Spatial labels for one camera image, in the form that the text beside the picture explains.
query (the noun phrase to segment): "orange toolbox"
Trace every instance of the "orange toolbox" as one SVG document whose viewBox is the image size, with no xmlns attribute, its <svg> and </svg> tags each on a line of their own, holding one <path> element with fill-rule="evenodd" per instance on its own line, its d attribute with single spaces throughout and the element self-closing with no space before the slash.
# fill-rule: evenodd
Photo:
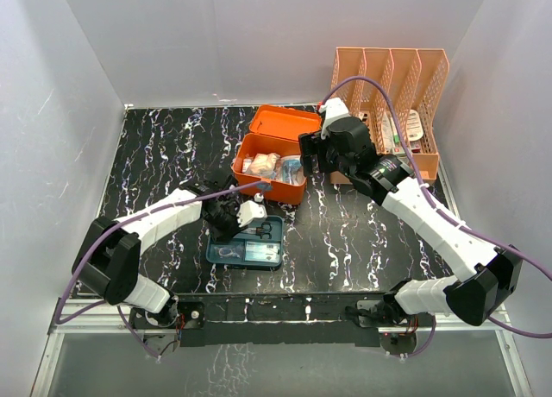
<svg viewBox="0 0 552 397">
<path fill-rule="evenodd" d="M 254 158 L 257 154 L 276 153 L 280 157 L 301 155 L 299 135 L 318 131 L 320 122 L 320 116 L 313 112 L 262 105 L 257 110 L 251 125 L 249 125 L 251 133 L 246 134 L 243 138 L 232 166 L 239 185 L 243 186 L 254 181 L 263 180 L 272 186 L 271 191 L 265 192 L 265 199 L 287 203 L 288 205 L 300 204 L 303 200 L 304 189 L 307 186 L 306 180 L 302 185 L 295 186 L 245 174 L 242 173 L 243 160 L 247 157 Z M 259 192 L 259 189 L 250 187 L 241 192 L 254 196 Z"/>
</svg>

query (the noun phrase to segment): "teal tray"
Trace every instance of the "teal tray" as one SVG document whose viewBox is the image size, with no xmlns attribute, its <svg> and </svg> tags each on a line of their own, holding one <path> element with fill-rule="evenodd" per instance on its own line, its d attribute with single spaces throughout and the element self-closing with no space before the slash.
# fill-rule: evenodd
<svg viewBox="0 0 552 397">
<path fill-rule="evenodd" d="M 238 233 L 228 243 L 215 243 L 210 237 L 205 254 L 209 263 L 230 265 L 236 268 L 276 269 L 282 264 L 284 220 L 268 216 L 254 220 L 248 229 L 260 227 L 263 222 L 271 224 L 270 239 L 264 236 Z"/>
</svg>

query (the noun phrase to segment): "black-handled scissors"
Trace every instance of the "black-handled scissors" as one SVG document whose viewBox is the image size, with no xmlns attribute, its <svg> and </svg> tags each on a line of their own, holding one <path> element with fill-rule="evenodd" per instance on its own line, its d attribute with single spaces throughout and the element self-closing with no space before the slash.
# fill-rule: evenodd
<svg viewBox="0 0 552 397">
<path fill-rule="evenodd" d="M 266 236 L 267 239 L 272 239 L 273 238 L 273 235 L 271 234 L 272 231 L 273 231 L 273 226 L 270 224 L 270 222 L 262 222 L 260 224 L 260 227 L 250 227 L 248 229 L 242 230 L 241 233 L 256 235 L 260 239 L 263 239 L 264 236 Z"/>
</svg>

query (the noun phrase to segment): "orange lid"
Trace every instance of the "orange lid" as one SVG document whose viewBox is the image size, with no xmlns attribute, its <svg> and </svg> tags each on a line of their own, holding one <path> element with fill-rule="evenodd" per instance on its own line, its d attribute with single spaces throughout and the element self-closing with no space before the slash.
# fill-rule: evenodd
<svg viewBox="0 0 552 397">
<path fill-rule="evenodd" d="M 262 105 L 249 125 L 249 130 L 255 134 L 296 142 L 299 135 L 318 131 L 320 122 L 320 117 L 314 112 Z"/>
</svg>

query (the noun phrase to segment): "marble tabletop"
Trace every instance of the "marble tabletop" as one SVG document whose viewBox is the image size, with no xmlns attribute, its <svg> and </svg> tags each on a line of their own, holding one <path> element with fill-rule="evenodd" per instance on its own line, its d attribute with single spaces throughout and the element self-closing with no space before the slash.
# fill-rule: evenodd
<svg viewBox="0 0 552 397">
<path fill-rule="evenodd" d="M 312 106 L 296 107 L 314 110 Z M 228 170 L 257 107 L 129 110 L 100 214 L 126 216 L 164 198 L 192 177 Z M 445 203 L 439 182 L 432 188 Z M 450 270 L 414 231 L 352 186 L 315 173 L 301 205 L 267 202 L 284 219 L 277 270 L 216 267 L 205 259 L 203 220 L 156 243 L 140 272 L 175 293 L 381 292 L 404 278 Z M 77 296 L 86 295 L 83 288 Z"/>
</svg>

